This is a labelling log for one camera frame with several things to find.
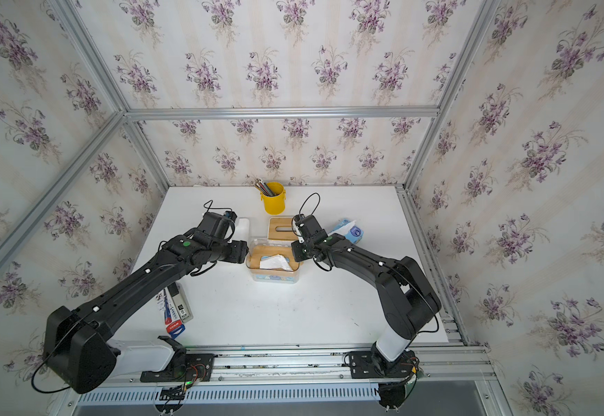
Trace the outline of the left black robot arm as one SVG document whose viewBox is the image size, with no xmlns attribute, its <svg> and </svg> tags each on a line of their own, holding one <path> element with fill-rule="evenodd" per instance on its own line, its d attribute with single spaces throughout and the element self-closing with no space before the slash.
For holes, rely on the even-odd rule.
<svg viewBox="0 0 604 416">
<path fill-rule="evenodd" d="M 76 393 L 88 393 L 116 369 L 116 331 L 159 292 L 217 263 L 246 260 L 248 244 L 233 238 L 237 214 L 207 210 L 201 223 L 163 243 L 151 260 L 115 287 L 73 310 L 61 306 L 46 321 L 42 363 Z"/>
</svg>

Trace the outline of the white box with bamboo lid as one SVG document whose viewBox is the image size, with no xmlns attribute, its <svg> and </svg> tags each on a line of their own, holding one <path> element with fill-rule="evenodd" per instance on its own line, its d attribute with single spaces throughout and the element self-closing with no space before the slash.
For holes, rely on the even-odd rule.
<svg viewBox="0 0 604 416">
<path fill-rule="evenodd" d="M 267 228 L 267 238 L 272 241 L 292 242 L 298 239 L 292 228 L 293 217 L 270 217 Z"/>
</svg>

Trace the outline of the clear plastic tissue box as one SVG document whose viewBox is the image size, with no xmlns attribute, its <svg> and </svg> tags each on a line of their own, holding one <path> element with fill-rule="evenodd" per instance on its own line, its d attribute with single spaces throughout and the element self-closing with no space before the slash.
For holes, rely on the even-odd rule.
<svg viewBox="0 0 604 416">
<path fill-rule="evenodd" d="M 291 242 L 251 239 L 246 268 L 256 282 L 296 284 L 301 263 L 292 254 Z"/>
</svg>

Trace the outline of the colored pencils bundle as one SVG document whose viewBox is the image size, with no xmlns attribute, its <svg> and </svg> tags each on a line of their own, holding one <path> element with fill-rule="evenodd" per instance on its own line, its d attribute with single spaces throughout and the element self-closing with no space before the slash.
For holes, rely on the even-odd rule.
<svg viewBox="0 0 604 416">
<path fill-rule="evenodd" d="M 272 191 L 272 189 L 267 185 L 267 183 L 263 182 L 261 179 L 256 179 L 254 181 L 254 185 L 260 190 L 260 192 L 269 197 L 275 197 L 276 193 Z"/>
</svg>

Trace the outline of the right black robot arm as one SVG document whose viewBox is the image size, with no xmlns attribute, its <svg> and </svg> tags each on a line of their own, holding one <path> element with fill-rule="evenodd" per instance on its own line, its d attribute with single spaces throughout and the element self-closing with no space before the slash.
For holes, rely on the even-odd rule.
<svg viewBox="0 0 604 416">
<path fill-rule="evenodd" d="M 397 260 L 367 251 L 338 233 L 329 234 L 312 215 L 294 216 L 291 228 L 297 262 L 310 260 L 324 272 L 344 270 L 377 292 L 388 328 L 374 344 L 376 359 L 397 362 L 426 325 L 438 322 L 440 298 L 413 258 Z"/>
</svg>

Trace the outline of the bamboo tissue box lid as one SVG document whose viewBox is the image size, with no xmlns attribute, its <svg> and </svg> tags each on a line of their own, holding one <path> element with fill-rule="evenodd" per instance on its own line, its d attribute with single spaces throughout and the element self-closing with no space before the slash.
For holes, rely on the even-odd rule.
<svg viewBox="0 0 604 416">
<path fill-rule="evenodd" d="M 299 269 L 299 262 L 294 259 L 289 245 L 255 245 L 246 264 L 251 270 L 296 272 Z"/>
</svg>

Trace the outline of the white plastic tray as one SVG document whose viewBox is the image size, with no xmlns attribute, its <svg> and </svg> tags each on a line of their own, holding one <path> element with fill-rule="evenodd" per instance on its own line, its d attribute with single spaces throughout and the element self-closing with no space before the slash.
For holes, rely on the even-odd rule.
<svg viewBox="0 0 604 416">
<path fill-rule="evenodd" d="M 233 240 L 246 241 L 250 240 L 251 221 L 249 218 L 239 218 L 236 221 Z"/>
</svg>

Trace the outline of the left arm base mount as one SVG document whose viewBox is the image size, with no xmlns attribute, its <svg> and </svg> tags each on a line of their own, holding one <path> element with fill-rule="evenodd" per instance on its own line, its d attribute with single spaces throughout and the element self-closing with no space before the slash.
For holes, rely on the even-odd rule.
<svg viewBox="0 0 604 416">
<path fill-rule="evenodd" d="M 165 383 L 174 384 L 172 388 L 163 388 L 155 399 L 163 407 L 182 405 L 187 393 L 199 382 L 210 381 L 215 364 L 213 354 L 175 354 L 165 369 L 153 372 L 145 371 L 140 376 L 140 383 Z"/>
</svg>

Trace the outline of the yellow metal pen bucket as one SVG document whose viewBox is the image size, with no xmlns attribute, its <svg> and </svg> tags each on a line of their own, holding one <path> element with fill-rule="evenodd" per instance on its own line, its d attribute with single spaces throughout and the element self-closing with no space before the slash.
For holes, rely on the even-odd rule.
<svg viewBox="0 0 604 416">
<path fill-rule="evenodd" d="M 281 183 L 266 182 L 260 197 L 265 211 L 271 216 L 278 216 L 286 209 L 286 189 Z"/>
</svg>

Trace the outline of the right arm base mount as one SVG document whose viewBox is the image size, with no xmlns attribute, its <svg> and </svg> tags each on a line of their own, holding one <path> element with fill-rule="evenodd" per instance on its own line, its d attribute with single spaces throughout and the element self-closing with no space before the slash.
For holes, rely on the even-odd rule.
<svg viewBox="0 0 604 416">
<path fill-rule="evenodd" d="M 393 362 L 381 355 L 376 346 L 369 351 L 350 351 L 343 365 L 353 380 L 379 380 L 379 404 L 387 411 L 399 411 L 414 391 L 421 375 L 420 360 L 413 351 L 405 350 Z"/>
</svg>

